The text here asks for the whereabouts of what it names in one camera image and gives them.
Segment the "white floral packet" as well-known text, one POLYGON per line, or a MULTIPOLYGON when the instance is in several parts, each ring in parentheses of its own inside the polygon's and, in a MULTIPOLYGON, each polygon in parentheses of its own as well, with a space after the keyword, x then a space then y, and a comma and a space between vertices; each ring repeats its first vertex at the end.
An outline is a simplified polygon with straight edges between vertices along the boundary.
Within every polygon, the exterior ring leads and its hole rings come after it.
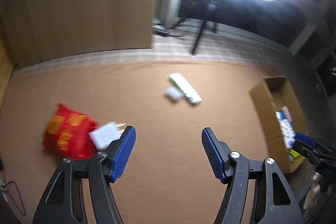
POLYGON ((285 106, 276 111, 276 118, 280 124, 280 130, 284 139, 285 147, 291 149, 295 141, 295 131, 289 109, 285 106))

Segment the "wooden board panel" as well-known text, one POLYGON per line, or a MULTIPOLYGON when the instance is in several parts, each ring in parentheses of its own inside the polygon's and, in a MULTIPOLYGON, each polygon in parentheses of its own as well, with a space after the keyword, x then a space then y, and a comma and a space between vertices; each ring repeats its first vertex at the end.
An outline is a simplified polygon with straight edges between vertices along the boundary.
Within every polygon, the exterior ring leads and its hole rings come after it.
POLYGON ((154 0, 1 0, 21 67, 88 52, 149 48, 154 0))

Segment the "white power adapter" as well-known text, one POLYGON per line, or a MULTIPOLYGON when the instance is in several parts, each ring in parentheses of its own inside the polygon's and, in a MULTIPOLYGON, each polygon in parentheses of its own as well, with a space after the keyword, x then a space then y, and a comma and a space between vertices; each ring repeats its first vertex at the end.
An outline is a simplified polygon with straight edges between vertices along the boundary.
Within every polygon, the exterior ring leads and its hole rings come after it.
POLYGON ((126 128, 125 123, 109 122, 89 133, 97 150, 105 150, 111 142, 120 139, 126 128))

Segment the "patterned white tube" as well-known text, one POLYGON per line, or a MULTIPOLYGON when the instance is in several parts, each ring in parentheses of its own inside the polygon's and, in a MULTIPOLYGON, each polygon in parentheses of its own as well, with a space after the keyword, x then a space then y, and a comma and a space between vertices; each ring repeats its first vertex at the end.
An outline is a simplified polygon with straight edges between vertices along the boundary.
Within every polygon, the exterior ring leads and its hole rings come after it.
POLYGON ((170 81, 178 88, 182 94, 192 105, 202 102, 199 93, 192 87, 192 85, 180 73, 171 73, 169 75, 170 81))

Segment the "white plastic cup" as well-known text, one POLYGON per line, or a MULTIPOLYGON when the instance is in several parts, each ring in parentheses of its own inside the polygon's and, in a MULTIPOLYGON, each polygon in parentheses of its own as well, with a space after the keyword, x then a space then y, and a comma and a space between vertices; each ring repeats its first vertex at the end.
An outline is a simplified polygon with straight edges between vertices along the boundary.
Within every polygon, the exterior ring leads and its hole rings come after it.
POLYGON ((171 86, 166 89, 165 96, 172 102, 178 102, 184 94, 178 88, 171 86))

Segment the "pine wood headboard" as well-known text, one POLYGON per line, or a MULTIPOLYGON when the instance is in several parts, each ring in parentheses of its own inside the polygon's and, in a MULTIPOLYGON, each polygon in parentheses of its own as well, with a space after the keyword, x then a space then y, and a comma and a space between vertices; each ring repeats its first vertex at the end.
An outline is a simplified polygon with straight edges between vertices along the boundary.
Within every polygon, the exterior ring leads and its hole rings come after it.
POLYGON ((1 38, 1 51, 0 51, 0 100, 3 101, 7 85, 10 81, 14 66, 11 61, 8 50, 6 49, 3 39, 1 38))

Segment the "black power strip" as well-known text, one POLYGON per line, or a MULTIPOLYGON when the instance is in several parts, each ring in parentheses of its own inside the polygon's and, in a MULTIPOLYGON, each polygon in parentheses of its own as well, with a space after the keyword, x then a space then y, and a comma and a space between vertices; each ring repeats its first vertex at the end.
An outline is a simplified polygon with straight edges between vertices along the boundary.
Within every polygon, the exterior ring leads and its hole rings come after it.
POLYGON ((153 26, 152 33, 155 35, 164 37, 164 38, 181 38, 182 37, 182 35, 173 35, 169 32, 169 30, 161 28, 160 26, 153 26))

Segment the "red snack bag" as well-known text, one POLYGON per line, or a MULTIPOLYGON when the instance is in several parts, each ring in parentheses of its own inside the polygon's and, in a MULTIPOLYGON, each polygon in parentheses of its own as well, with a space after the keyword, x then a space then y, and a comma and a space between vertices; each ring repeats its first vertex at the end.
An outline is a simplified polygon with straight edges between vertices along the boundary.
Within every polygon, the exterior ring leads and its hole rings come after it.
POLYGON ((97 152, 89 135, 96 128, 97 123, 89 116, 58 104, 56 112, 45 127, 42 145, 60 157, 89 159, 97 152))

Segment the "cardboard box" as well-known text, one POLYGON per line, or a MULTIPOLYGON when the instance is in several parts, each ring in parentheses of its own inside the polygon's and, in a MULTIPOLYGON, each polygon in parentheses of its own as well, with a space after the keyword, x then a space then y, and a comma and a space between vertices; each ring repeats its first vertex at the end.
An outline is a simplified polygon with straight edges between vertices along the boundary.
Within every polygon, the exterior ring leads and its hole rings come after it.
POLYGON ((292 135, 308 135, 306 120, 290 82, 282 76, 265 77, 250 91, 265 135, 269 155, 283 173, 294 172, 303 162, 302 156, 289 153, 292 135))

